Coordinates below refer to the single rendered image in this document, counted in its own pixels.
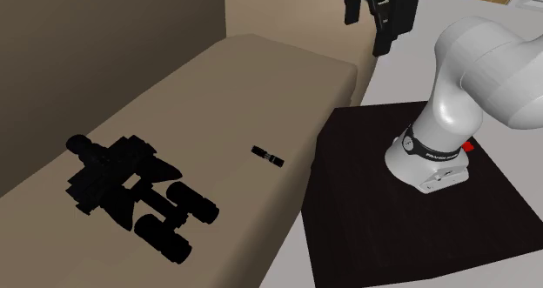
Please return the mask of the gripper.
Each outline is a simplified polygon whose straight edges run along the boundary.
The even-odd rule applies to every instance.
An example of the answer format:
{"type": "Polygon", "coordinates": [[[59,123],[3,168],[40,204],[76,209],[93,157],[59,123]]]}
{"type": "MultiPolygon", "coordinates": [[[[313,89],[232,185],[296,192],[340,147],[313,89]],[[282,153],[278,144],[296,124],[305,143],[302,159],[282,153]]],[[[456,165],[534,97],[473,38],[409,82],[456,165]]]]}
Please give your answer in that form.
{"type": "MultiPolygon", "coordinates": [[[[372,54],[380,57],[390,52],[397,36],[412,30],[419,0],[365,0],[376,24],[372,54]]],[[[344,0],[345,25],[359,21],[362,0],[344,0]]]]}

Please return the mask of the small black cylinder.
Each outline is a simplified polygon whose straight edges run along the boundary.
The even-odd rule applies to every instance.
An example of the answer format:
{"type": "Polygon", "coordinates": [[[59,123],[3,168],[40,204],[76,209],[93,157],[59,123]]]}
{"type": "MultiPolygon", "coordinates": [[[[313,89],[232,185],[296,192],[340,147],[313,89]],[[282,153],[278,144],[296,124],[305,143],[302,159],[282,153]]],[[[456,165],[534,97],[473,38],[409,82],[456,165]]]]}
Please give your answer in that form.
{"type": "Polygon", "coordinates": [[[270,154],[268,151],[256,146],[256,145],[253,145],[252,148],[251,148],[251,152],[265,160],[267,160],[268,162],[276,165],[277,167],[282,167],[285,163],[285,161],[280,158],[280,157],[277,157],[275,155],[272,155],[270,154]]]}

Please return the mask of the black robot stand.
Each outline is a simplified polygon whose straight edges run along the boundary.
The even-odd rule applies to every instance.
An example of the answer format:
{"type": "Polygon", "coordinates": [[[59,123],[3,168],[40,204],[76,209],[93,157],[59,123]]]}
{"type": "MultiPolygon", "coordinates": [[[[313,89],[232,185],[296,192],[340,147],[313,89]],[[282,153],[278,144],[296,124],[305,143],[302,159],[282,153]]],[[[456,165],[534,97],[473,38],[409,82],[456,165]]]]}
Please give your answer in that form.
{"type": "Polygon", "coordinates": [[[318,134],[302,216],[316,288],[436,278],[543,250],[543,220],[475,144],[469,178],[425,194],[385,151],[422,102],[337,108],[318,134]]]}

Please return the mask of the black toy spaceship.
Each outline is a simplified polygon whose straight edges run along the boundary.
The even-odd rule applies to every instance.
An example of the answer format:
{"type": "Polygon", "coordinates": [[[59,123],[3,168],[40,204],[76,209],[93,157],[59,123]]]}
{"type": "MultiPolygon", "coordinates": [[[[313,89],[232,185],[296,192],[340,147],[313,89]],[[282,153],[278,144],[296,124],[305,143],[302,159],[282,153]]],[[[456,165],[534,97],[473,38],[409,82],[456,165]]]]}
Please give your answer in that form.
{"type": "Polygon", "coordinates": [[[86,215],[102,208],[173,263],[183,263],[192,250],[175,230],[189,216],[204,224],[218,217],[219,208],[210,199],[181,182],[180,170],[135,135],[103,147],[77,134],[65,146],[84,165],[66,190],[76,207],[86,215]]]}

